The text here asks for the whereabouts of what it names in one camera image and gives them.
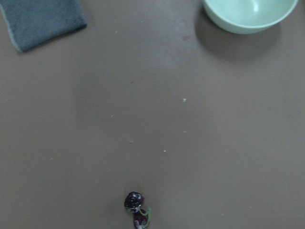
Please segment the dark cherry pair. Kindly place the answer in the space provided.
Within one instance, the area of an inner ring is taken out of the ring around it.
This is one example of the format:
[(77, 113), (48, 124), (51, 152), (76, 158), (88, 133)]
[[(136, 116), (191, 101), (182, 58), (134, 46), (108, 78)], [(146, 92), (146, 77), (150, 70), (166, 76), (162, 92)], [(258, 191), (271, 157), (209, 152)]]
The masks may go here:
[(124, 200), (125, 209), (133, 215), (135, 229), (147, 229), (151, 220), (151, 209), (142, 209), (144, 196), (138, 192), (130, 192)]

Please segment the grey folded cloth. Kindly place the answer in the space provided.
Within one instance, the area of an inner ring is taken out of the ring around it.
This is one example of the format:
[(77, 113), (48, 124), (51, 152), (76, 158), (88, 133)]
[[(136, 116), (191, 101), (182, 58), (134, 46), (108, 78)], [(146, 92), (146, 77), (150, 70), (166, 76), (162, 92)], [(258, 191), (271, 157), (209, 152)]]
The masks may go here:
[(19, 52), (87, 26), (78, 0), (2, 0), (0, 10)]

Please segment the mint green bowl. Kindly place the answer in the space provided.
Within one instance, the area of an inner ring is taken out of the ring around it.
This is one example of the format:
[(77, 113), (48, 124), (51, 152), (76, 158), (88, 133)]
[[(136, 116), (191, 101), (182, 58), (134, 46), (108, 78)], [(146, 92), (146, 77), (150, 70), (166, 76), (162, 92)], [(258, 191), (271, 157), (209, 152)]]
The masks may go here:
[(264, 31), (284, 20), (296, 7), (296, 0), (204, 0), (211, 21), (235, 34)]

